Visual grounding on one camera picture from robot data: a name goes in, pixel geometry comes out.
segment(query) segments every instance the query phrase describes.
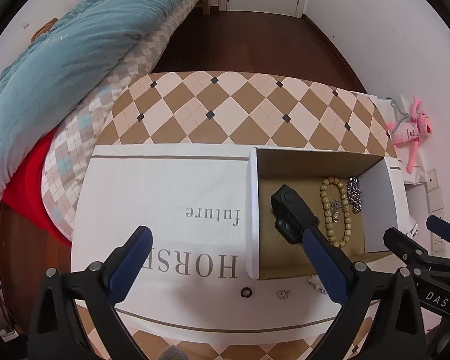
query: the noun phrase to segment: blue blanket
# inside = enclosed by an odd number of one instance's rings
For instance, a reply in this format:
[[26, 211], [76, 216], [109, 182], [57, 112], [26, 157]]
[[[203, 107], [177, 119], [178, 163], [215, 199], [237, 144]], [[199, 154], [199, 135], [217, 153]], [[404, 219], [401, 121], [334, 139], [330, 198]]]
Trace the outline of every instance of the blue blanket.
[[83, 0], [0, 76], [0, 199], [37, 141], [181, 0]]

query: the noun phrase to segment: pearl bracelet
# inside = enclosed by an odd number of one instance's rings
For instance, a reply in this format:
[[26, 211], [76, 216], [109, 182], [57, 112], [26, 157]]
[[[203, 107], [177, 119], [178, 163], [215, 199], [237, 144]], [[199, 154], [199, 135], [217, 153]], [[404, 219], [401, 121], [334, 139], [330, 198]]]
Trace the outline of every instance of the pearl bracelet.
[[[345, 223], [345, 233], [341, 241], [337, 241], [334, 236], [334, 224], [332, 218], [330, 199], [327, 196], [327, 188], [329, 185], [336, 185], [340, 192], [340, 199], [342, 200], [342, 210]], [[348, 205], [347, 189], [344, 184], [336, 177], [329, 177], [322, 181], [320, 185], [320, 197], [322, 198], [323, 210], [325, 215], [325, 229], [327, 230], [327, 237], [330, 244], [336, 248], [343, 248], [352, 235], [352, 219], [350, 218], [350, 206]]]

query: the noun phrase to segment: blue gripper pad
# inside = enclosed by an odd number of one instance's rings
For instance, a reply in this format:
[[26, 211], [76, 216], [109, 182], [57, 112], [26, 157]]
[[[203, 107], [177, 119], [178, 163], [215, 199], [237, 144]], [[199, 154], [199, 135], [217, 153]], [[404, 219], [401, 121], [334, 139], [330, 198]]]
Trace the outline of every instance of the blue gripper pad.
[[139, 226], [137, 230], [141, 234], [110, 276], [108, 301], [112, 305], [125, 300], [143, 263], [152, 250], [154, 239], [150, 229]]
[[310, 229], [306, 229], [303, 233], [303, 250], [317, 271], [332, 302], [345, 305], [348, 300], [345, 276]]
[[438, 218], [438, 216], [430, 215], [427, 218], [427, 229], [450, 243], [450, 223], [447, 221]]

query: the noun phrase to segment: black ring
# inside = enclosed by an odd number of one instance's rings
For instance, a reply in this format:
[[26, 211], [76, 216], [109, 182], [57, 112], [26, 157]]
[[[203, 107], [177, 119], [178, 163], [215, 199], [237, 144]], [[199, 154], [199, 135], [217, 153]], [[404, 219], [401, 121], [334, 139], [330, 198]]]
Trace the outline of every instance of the black ring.
[[252, 289], [250, 287], [243, 287], [240, 295], [242, 298], [250, 298], [252, 296]]

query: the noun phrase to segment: brown object on bed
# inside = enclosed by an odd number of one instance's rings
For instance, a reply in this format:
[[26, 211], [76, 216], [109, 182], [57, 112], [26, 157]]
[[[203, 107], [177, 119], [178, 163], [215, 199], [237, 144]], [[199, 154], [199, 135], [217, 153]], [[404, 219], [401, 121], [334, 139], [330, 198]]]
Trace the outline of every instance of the brown object on bed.
[[54, 17], [53, 19], [51, 19], [51, 21], [49, 21], [48, 23], [46, 23], [45, 25], [43, 25], [43, 27], [41, 29], [39, 29], [32, 37], [30, 40], [30, 43], [32, 43], [35, 39], [37, 39], [40, 35], [44, 34], [45, 32], [49, 32], [50, 29], [53, 27], [53, 25], [59, 21], [56, 17]]
[[210, 15], [210, 0], [201, 0], [202, 2], [202, 13], [204, 15]]

